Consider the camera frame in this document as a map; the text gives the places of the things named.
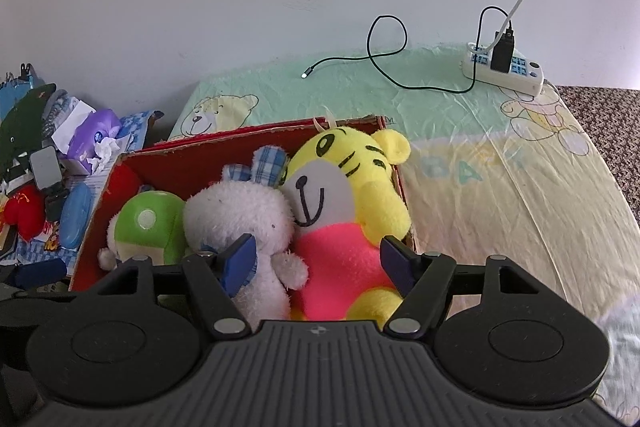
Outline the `green mushroom plush toy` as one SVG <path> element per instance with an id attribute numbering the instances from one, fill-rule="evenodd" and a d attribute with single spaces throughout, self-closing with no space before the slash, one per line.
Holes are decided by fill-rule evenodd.
<path id="1" fill-rule="evenodd" d="M 183 230 L 186 202 L 164 191 L 145 191 L 130 198 L 111 219 L 106 247 L 98 254 L 103 271 L 112 271 L 130 258 L 146 256 L 153 265 L 176 265 L 188 245 Z"/>

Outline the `purple tissue pack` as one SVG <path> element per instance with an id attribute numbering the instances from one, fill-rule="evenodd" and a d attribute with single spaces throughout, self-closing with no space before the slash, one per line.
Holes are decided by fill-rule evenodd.
<path id="1" fill-rule="evenodd" d="M 115 139 L 119 129 L 120 120 L 111 109 L 99 109 L 89 114 L 70 139 L 65 153 L 67 164 L 77 172 L 91 174 L 90 159 L 96 158 L 96 144 L 106 138 Z"/>

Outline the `cartoon bear bed sheet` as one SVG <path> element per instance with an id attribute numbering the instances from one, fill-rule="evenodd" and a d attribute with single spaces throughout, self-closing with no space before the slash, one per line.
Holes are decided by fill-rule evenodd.
<path id="1" fill-rule="evenodd" d="M 639 227 L 558 91 L 527 96 L 461 72 L 439 46 L 365 61 L 280 60 L 202 81 L 172 139 L 240 126 L 378 115 L 411 144 L 400 169 L 420 251 L 511 257 L 595 321 L 611 345 L 598 401 L 639 417 Z"/>

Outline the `red santa plush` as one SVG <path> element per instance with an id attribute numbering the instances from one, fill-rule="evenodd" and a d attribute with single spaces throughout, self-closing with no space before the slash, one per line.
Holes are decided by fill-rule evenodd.
<path id="1" fill-rule="evenodd" d="M 44 221 L 44 197 L 35 183 L 24 184 L 14 191 L 1 213 L 1 222 L 15 227 L 25 242 L 41 233 Z"/>

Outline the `white bunny plush blue bow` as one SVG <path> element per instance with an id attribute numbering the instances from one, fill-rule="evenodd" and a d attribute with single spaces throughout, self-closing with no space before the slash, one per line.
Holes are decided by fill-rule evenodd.
<path id="1" fill-rule="evenodd" d="M 254 237 L 256 259 L 232 297 L 252 329 L 264 320 L 287 320 L 288 291 L 299 291 L 308 281 L 305 261 L 288 249 L 294 216 L 279 188 L 287 163 L 283 148 L 258 148 L 249 166 L 224 166 L 221 180 L 191 196 L 183 208 L 184 236 L 194 253 L 220 253 L 243 234 Z"/>

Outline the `yellow tiger plush toy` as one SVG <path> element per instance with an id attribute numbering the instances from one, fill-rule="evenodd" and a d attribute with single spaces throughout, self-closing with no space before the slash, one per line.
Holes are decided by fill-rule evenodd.
<path id="1" fill-rule="evenodd" d="M 293 291 L 292 315 L 309 321 L 384 324 L 401 304 L 378 247 L 411 229 L 395 168 L 410 156 L 405 135 L 338 126 L 320 131 L 291 158 L 281 190 L 294 213 L 294 253 L 308 279 Z"/>

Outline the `dark green cloth item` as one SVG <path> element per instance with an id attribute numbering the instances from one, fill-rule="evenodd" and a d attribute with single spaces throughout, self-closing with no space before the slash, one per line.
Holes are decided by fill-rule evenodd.
<path id="1" fill-rule="evenodd" d="M 9 111 L 1 124 L 1 179 L 9 181 L 14 161 L 23 153 L 39 150 L 42 142 L 43 112 L 55 83 L 29 90 Z"/>

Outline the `black power adapter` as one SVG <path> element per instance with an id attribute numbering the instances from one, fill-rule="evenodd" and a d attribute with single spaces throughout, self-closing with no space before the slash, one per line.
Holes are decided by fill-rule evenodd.
<path id="1" fill-rule="evenodd" d="M 490 69 L 495 72 L 507 74 L 511 70 L 514 51 L 514 32 L 512 25 L 509 25 L 505 31 L 496 32 L 496 38 L 498 41 L 491 50 Z"/>

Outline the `red cardboard box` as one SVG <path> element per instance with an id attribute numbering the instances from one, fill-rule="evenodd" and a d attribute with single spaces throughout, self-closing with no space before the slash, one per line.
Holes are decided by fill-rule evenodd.
<path id="1" fill-rule="evenodd" d="M 85 291 L 105 277 L 98 254 L 106 246 L 108 225 L 142 186 L 186 200 L 219 181 L 225 165 L 248 165 L 259 147 L 277 145 L 292 156 L 316 134 L 310 119 L 280 121 L 164 142 L 119 156 L 93 210 L 70 288 Z"/>

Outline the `blue glasses case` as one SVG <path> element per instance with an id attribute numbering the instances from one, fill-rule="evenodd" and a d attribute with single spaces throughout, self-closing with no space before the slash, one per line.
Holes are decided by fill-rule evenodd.
<path id="1" fill-rule="evenodd" d="M 84 182 L 70 190 L 62 209 L 58 229 L 58 239 L 63 248 L 75 249 L 81 244 L 90 219 L 92 204 L 92 192 Z"/>

